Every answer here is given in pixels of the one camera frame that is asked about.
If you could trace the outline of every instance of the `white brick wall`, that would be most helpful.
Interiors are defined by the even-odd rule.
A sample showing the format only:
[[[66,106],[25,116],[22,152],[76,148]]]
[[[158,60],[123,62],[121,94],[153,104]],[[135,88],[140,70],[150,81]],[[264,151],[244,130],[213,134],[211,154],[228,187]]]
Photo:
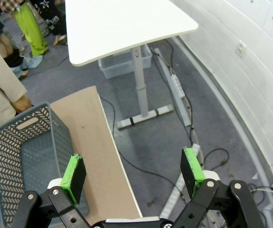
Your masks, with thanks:
[[[273,0],[173,2],[199,23],[181,38],[227,93],[273,171]]]

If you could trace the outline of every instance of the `person's hand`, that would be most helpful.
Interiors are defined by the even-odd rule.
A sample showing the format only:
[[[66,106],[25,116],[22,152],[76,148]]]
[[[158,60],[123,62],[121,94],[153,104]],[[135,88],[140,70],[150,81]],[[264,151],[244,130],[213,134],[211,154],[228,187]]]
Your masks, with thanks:
[[[23,95],[16,102],[12,103],[12,106],[17,113],[22,113],[32,107],[31,101],[26,95]]]

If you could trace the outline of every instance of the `gray carpet floor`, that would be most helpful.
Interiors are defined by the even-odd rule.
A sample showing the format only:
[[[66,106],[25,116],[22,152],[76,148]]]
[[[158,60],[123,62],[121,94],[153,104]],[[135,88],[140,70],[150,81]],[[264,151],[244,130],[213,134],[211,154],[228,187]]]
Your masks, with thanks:
[[[27,45],[26,41],[21,42],[21,31],[14,20],[6,19],[5,25],[18,44]],[[133,73],[106,80],[97,61],[82,67],[74,67],[69,62],[67,46],[53,46],[52,35],[45,40],[49,43],[50,52],[22,81],[33,104],[43,101],[54,102],[80,89],[96,86],[99,94],[114,105],[116,121],[139,114]],[[167,43],[161,41],[149,45],[160,48],[165,57],[169,55]],[[256,174],[255,166],[222,106],[181,50],[175,44],[173,46],[174,70],[191,100],[194,125],[204,154],[218,147],[229,151],[229,162],[215,170],[223,183],[228,184],[231,180],[241,179],[247,183],[260,185],[259,180],[251,179]],[[25,53],[29,51],[30,48],[27,46]],[[155,109],[172,104],[170,93],[153,61],[151,67],[145,69],[144,73],[149,108]],[[113,109],[108,103],[102,103],[109,126],[112,128]],[[180,173],[181,150],[185,146],[190,146],[175,112],[124,130],[115,129],[115,141],[118,149],[133,164],[141,169],[159,173],[173,182]],[[212,168],[225,158],[224,153],[216,152],[207,159],[206,167]],[[143,215],[159,215],[173,186],[157,176],[136,170],[125,161],[123,164]],[[255,194],[256,201],[261,197],[261,194]],[[183,207],[184,203],[179,199],[170,218],[175,219]]]

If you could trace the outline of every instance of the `green tape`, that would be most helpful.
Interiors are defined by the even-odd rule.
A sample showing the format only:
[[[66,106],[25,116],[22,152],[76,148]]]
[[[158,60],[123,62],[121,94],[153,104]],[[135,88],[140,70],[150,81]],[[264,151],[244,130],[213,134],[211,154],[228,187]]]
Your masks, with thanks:
[[[196,190],[199,188],[200,184],[205,180],[205,175],[201,169],[197,157],[195,156],[194,150],[192,148],[184,148],[183,150],[195,179],[193,191],[194,195]]]
[[[80,156],[79,154],[74,154],[73,156],[71,156],[65,174],[60,183],[61,188],[69,193],[74,205],[77,205],[77,200],[75,199],[71,189],[72,180],[74,177],[74,172],[78,167],[79,162],[82,161],[82,159],[83,159],[82,156]]]

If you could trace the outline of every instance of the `basket handle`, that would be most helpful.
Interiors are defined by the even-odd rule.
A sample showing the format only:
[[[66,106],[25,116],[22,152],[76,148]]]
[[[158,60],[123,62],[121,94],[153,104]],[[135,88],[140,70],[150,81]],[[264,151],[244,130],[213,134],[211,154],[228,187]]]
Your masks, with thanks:
[[[26,128],[26,127],[29,127],[31,124],[36,123],[38,120],[39,119],[37,117],[33,117],[33,118],[27,120],[26,122],[23,122],[23,123],[17,125],[16,128],[18,130],[22,130],[22,129]]]

